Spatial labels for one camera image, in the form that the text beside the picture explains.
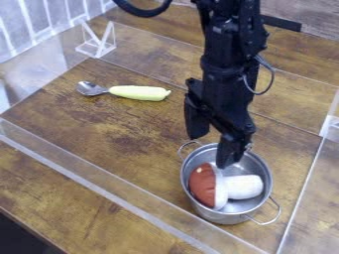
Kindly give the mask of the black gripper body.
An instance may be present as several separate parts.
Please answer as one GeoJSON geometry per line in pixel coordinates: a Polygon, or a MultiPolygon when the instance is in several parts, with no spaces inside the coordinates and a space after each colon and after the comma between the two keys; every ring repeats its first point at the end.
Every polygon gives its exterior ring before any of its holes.
{"type": "Polygon", "coordinates": [[[208,109],[209,126],[217,131],[235,135],[255,133],[255,123],[250,117],[248,105],[254,100],[254,94],[248,91],[243,79],[212,79],[205,76],[203,80],[188,78],[185,80],[189,97],[208,109]]]}

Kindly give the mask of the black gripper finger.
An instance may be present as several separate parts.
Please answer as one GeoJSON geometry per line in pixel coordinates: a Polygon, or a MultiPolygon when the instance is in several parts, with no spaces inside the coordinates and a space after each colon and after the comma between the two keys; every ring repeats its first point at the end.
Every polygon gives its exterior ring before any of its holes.
{"type": "Polygon", "coordinates": [[[197,139],[205,136],[209,132],[208,109],[189,97],[184,99],[184,118],[188,137],[197,139]]]}
{"type": "Polygon", "coordinates": [[[220,137],[216,154],[216,166],[224,169],[236,163],[244,152],[252,147],[252,134],[235,135],[224,133],[220,137]]]}

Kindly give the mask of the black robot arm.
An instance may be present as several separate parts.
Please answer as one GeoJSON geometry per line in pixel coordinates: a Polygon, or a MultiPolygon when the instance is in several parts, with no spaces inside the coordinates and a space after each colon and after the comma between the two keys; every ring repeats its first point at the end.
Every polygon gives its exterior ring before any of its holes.
{"type": "Polygon", "coordinates": [[[184,99],[187,133],[192,139],[211,128],[221,133],[216,165],[236,163],[252,141],[255,123],[248,106],[256,95],[259,52],[267,31],[259,0],[195,0],[205,36],[200,58],[203,78],[187,80],[184,99]]]}

